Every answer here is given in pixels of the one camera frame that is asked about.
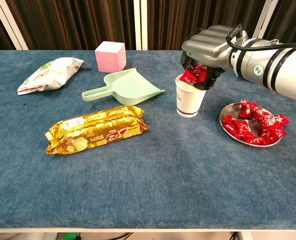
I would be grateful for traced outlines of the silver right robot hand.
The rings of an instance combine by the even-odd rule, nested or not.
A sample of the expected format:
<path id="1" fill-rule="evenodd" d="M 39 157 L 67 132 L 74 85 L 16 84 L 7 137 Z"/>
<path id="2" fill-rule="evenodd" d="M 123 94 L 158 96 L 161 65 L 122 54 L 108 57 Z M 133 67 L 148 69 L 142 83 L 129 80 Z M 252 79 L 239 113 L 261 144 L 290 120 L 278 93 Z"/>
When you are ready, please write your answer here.
<path id="1" fill-rule="evenodd" d="M 180 64 L 184 70 L 191 71 L 197 64 L 207 68 L 205 80 L 193 85 L 196 89 L 211 89 L 221 73 L 233 69 L 230 60 L 233 49 L 226 41 L 232 29 L 224 25 L 201 28 L 181 44 Z"/>

